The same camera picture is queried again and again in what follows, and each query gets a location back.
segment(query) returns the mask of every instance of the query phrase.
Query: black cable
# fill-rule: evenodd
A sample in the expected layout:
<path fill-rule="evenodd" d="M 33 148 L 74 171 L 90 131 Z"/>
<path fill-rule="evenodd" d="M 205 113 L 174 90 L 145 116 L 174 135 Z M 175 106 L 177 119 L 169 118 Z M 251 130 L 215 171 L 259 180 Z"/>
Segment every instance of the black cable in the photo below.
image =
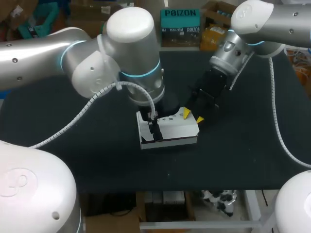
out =
<path fill-rule="evenodd" d="M 262 192 L 262 195 L 263 195 L 264 202 L 266 203 L 266 206 L 268 207 L 268 202 L 267 202 L 266 196 L 264 195 L 263 189 L 261 190 L 261 192 Z"/>
<path fill-rule="evenodd" d="M 125 215 L 128 215 L 130 212 L 132 212 L 133 208 L 130 209 L 129 211 L 125 212 L 124 214 L 121 215 L 116 215 L 115 213 L 109 213 L 110 215 L 114 216 L 114 217 L 123 217 Z"/>

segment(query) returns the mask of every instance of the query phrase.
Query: black table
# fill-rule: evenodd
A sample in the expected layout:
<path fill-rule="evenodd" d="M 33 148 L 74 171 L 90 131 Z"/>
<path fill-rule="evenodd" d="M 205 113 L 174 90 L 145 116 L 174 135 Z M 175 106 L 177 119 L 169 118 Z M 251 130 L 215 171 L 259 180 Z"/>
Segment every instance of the black table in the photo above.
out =
<path fill-rule="evenodd" d="M 181 103 L 208 69 L 211 53 L 162 52 L 165 85 Z M 273 59 L 276 107 L 283 140 L 311 163 L 311 103 L 286 56 Z M 31 146 L 65 126 L 82 109 L 66 77 L 13 91 L 0 113 L 0 140 Z M 217 122 L 201 127 L 196 145 L 139 149 L 137 108 L 125 91 L 98 100 L 67 133 L 42 150 L 60 157 L 81 192 L 140 190 L 279 189 L 305 168 L 293 162 L 276 137 L 267 59 L 253 57 L 231 93 L 224 93 Z"/>

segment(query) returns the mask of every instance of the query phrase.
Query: cardboard box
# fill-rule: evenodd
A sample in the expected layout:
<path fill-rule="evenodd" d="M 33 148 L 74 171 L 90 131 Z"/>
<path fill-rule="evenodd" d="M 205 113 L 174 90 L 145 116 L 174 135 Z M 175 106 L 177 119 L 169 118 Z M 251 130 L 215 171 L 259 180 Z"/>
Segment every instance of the cardboard box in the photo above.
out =
<path fill-rule="evenodd" d="M 228 14 L 233 14 L 235 9 L 237 8 L 234 5 L 231 5 L 229 3 L 223 2 L 223 1 L 209 1 L 207 4 L 205 4 L 203 9 L 206 9 L 205 11 L 205 17 L 206 17 L 206 25 L 205 27 L 208 27 L 210 23 L 218 24 L 220 26 L 230 28 L 231 26 L 231 18 L 221 15 L 217 13 L 218 10 L 222 12 L 226 12 Z"/>
<path fill-rule="evenodd" d="M 4 21 L 15 9 L 17 0 L 0 0 L 0 22 Z"/>
<path fill-rule="evenodd" d="M 148 219 L 147 212 L 148 211 L 146 211 L 146 209 L 148 209 L 148 207 L 150 207 L 150 205 L 153 205 L 153 204 L 147 204 L 147 205 L 145 204 L 144 194 L 145 194 L 144 192 L 137 192 L 136 193 L 137 214 L 138 214 L 139 220 L 141 222 L 147 221 L 147 219 Z M 195 221 L 195 215 L 194 215 L 194 210 L 193 210 L 193 206 L 192 206 L 192 202 L 191 202 L 190 192 L 185 192 L 185 202 L 186 202 L 185 203 L 186 218 L 183 219 L 182 221 Z M 184 230 L 184 229 L 147 230 L 148 233 L 184 233 L 186 231 L 187 230 Z"/>
<path fill-rule="evenodd" d="M 103 31 L 103 27 L 106 21 L 100 20 L 78 20 L 69 19 L 68 24 L 71 27 L 80 28 L 85 31 L 91 38 L 97 37 Z"/>
<path fill-rule="evenodd" d="M 91 38 L 95 38 L 102 33 L 104 24 L 109 17 L 122 7 L 115 2 L 99 1 L 94 2 L 94 5 L 91 3 L 93 3 L 91 0 L 71 1 L 71 15 L 68 24 L 72 27 L 81 28 Z"/>
<path fill-rule="evenodd" d="M 80 20 L 107 21 L 113 13 L 120 9 L 122 9 L 122 7 L 117 4 L 111 4 L 107 6 L 83 6 L 70 4 L 70 18 Z"/>
<path fill-rule="evenodd" d="M 85 217 L 86 233 L 140 233 L 137 210 Z"/>
<path fill-rule="evenodd" d="M 161 45 L 163 47 L 199 46 L 200 25 L 199 9 L 162 9 Z"/>
<path fill-rule="evenodd" d="M 33 14 L 37 4 L 38 0 L 18 0 L 16 7 L 7 18 L 10 28 L 15 30 L 19 25 L 25 23 Z"/>

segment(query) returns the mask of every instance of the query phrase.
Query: clutter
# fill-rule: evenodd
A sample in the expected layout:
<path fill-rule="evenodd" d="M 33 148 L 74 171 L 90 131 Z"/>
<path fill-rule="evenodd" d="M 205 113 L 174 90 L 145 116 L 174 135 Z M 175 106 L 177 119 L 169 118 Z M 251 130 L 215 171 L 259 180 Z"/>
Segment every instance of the clutter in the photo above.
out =
<path fill-rule="evenodd" d="M 73 0 L 70 4 L 71 15 L 68 24 L 81 28 L 91 38 L 103 31 L 109 17 L 123 7 L 116 2 Z"/>
<path fill-rule="evenodd" d="M 208 28 L 202 33 L 200 43 L 200 50 L 202 51 L 216 51 L 220 42 L 225 38 L 227 29 L 218 27 L 215 24 L 210 24 Z"/>
<path fill-rule="evenodd" d="M 211 23 L 225 27 L 231 26 L 231 16 L 237 7 L 223 1 L 209 1 L 202 9 L 205 9 L 206 24 L 209 27 Z"/>
<path fill-rule="evenodd" d="M 28 21 L 20 25 L 18 30 L 24 39 L 47 36 L 58 15 L 59 8 L 56 2 L 39 4 Z"/>
<path fill-rule="evenodd" d="M 17 0 L 15 8 L 6 19 L 10 28 L 15 30 L 25 23 L 33 14 L 37 4 L 38 0 Z"/>
<path fill-rule="evenodd" d="M 236 190 L 207 191 L 201 193 L 206 205 L 212 204 L 216 209 L 222 211 L 229 217 L 233 216 L 234 205 L 237 199 Z"/>
<path fill-rule="evenodd" d="M 137 213 L 141 222 L 195 221 L 189 192 L 183 192 L 184 202 L 180 204 L 154 204 L 144 202 L 144 192 L 136 193 Z M 148 230 L 148 233 L 163 233 L 168 230 Z M 170 233 L 183 233 L 183 229 L 171 229 Z"/>

